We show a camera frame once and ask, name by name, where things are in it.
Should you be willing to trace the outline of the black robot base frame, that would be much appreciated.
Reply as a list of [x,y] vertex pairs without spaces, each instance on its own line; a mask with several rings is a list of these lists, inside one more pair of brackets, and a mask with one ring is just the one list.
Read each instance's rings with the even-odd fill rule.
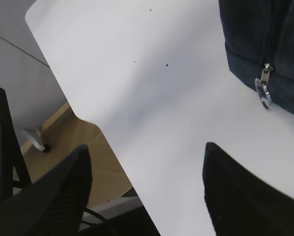
[[0,200],[13,195],[13,188],[31,185],[22,152],[14,131],[4,89],[0,88]]

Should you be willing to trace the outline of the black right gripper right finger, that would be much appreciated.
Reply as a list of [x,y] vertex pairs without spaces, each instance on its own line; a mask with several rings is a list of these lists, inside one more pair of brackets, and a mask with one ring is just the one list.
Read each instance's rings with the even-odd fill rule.
[[213,142],[205,146],[204,200],[218,236],[294,236],[294,199]]

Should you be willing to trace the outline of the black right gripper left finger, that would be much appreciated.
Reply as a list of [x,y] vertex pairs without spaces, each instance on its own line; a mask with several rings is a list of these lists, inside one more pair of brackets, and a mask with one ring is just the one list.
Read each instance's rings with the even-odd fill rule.
[[19,194],[0,202],[0,236],[76,236],[92,186],[86,145]]

